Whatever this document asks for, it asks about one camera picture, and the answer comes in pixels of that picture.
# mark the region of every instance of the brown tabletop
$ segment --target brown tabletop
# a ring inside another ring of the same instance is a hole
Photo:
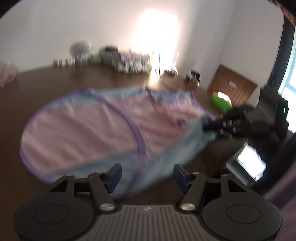
[[[14,82],[0,89],[1,241],[18,240],[12,226],[14,211],[46,186],[29,173],[19,156],[20,138],[30,116],[49,101],[80,87],[100,89],[136,86],[193,89],[202,106],[218,113],[210,103],[210,96],[206,90],[184,85],[180,78],[163,77],[160,82],[155,75],[149,77],[146,74],[118,73],[110,66],[101,65],[28,71],[20,73]],[[198,171],[213,176],[220,171],[223,163],[238,153],[244,142],[243,139],[224,138],[209,143],[186,168],[190,172]],[[172,203],[178,202],[182,196],[173,178],[168,178],[120,202]]]

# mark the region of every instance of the clutter on table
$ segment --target clutter on table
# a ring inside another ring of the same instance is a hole
[[[55,67],[67,67],[89,64],[107,64],[114,66],[116,71],[126,73],[149,73],[152,70],[149,54],[118,51],[117,46],[105,46],[96,53],[90,53],[92,44],[78,42],[71,46],[71,58],[54,60]]]
[[[197,86],[200,85],[200,74],[199,72],[191,70],[191,75],[186,75],[186,77],[183,78],[184,83],[188,84],[197,84]]]

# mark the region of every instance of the window frame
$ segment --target window frame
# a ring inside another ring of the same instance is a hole
[[[292,52],[294,52],[293,53],[293,56],[291,56],[291,58],[293,58],[293,60],[292,60],[291,66],[289,67],[290,68],[289,73],[286,73],[287,74],[287,78],[285,80],[285,83],[282,83],[281,86],[280,86],[280,89],[279,89],[280,93],[285,88],[287,88],[291,92],[293,92],[294,94],[296,94],[296,88],[290,84],[290,81],[291,81],[291,78],[293,76],[293,73],[294,73],[294,70],[295,70],[295,66],[296,66],[296,46],[294,46],[294,49],[292,50]]]
[[[294,34],[295,34],[295,27],[286,17],[284,17],[283,30],[282,30],[278,54],[276,57],[276,61],[274,63],[273,70],[267,82],[267,85],[269,85],[276,92],[278,92],[287,70],[287,66],[290,60],[293,42],[294,42]],[[295,64],[296,64],[296,59],[294,56],[292,67],[295,67]],[[289,79],[287,80],[286,84],[289,85],[287,86],[289,89],[291,88],[291,90],[293,92],[295,91],[296,93],[296,89],[289,84]]]

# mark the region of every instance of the purple trim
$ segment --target purple trim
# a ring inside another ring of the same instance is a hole
[[[97,99],[100,100],[102,102],[104,102],[108,107],[110,107],[111,109],[115,110],[118,114],[120,114],[128,123],[128,125],[130,126],[130,128],[132,129],[137,144],[138,144],[138,154],[141,156],[146,157],[146,144],[144,141],[144,138],[141,134],[141,131],[139,129],[139,127],[131,120],[131,118],[125,114],[120,108],[118,108],[116,105],[110,103],[109,101],[107,101],[106,99],[98,96],[96,93],[93,93],[93,91],[91,90],[91,95]]]
[[[24,133],[24,130],[28,127],[28,125],[31,124],[31,122],[35,119],[35,117],[41,113],[45,108],[47,108],[48,106],[52,105],[53,103],[57,102],[57,101],[61,101],[63,99],[66,99],[67,97],[73,95],[73,94],[77,94],[79,92],[81,92],[82,90],[85,90],[87,88],[80,88],[80,89],[77,89],[77,90],[74,90],[72,92],[70,92],[69,94],[66,94],[64,96],[61,96],[53,101],[50,101],[49,103],[45,104],[43,107],[41,107],[40,109],[38,109],[31,117],[30,119],[28,120],[28,122],[26,123],[24,129],[23,129],[23,132],[22,132],[22,136],[23,136],[23,133]],[[21,160],[23,162],[23,164],[25,165],[25,167],[29,170],[29,172],[35,176],[36,178],[38,178],[40,181],[42,182],[45,182],[45,183],[53,183],[55,181],[55,178],[52,177],[52,176],[48,176],[46,174],[42,174],[40,173],[39,171],[37,171],[32,165],[31,163],[29,162],[29,160],[27,159],[25,153],[24,153],[24,150],[22,148],[22,141],[20,141],[20,157],[21,157]]]
[[[40,181],[44,182],[44,183],[48,183],[51,184],[53,183],[56,178],[48,176],[46,174],[42,174],[41,172],[37,171],[29,162],[29,160],[27,159],[22,146],[20,144],[20,158],[22,159],[23,164],[25,165],[25,167],[29,170],[29,172],[31,174],[33,174],[33,176],[35,176],[36,178],[38,178]]]
[[[54,99],[53,101],[50,101],[49,103],[45,104],[43,107],[41,107],[40,109],[38,109],[31,117],[30,119],[28,120],[28,122],[26,123],[24,129],[23,129],[23,132],[24,130],[28,127],[28,125],[30,125],[32,123],[32,121],[35,119],[35,117],[41,113],[44,109],[48,108],[48,106],[58,102],[58,101],[61,101],[61,100],[64,100],[64,99],[67,99],[68,97],[70,97],[71,95],[74,95],[74,94],[78,94],[80,93],[81,91],[85,90],[85,89],[89,89],[90,90],[90,93],[92,94],[92,96],[94,95],[92,93],[92,89],[91,88],[87,88],[87,87],[83,87],[83,88],[79,88],[77,90],[73,90],[72,92],[70,92],[69,94],[66,94],[64,96],[61,96],[61,97],[58,97],[56,99]],[[142,134],[139,130],[139,128],[137,127],[137,125],[135,123],[132,122],[132,120],[126,116],[120,109],[116,110],[114,109],[115,111],[117,111],[119,114],[121,114],[121,116],[123,118],[126,119],[126,121],[128,122],[128,124],[130,125],[132,131],[134,132],[135,134],[135,137],[136,137],[136,140],[137,140],[137,143],[138,143],[138,154],[140,155],[143,155],[144,157],[146,157],[146,145],[145,145],[145,142],[144,142],[144,139],[142,137]],[[27,159],[25,153],[24,153],[24,150],[22,148],[22,142],[20,141],[20,157],[21,157],[21,160],[23,162],[23,164],[25,165],[25,167],[29,170],[29,172],[35,176],[36,178],[38,178],[39,180],[41,180],[42,182],[45,182],[45,183],[53,183],[56,178],[53,177],[53,176],[49,176],[49,175],[46,175],[44,173],[40,173],[38,170],[36,170],[36,168],[34,168],[32,166],[32,164],[29,162],[29,160]]]

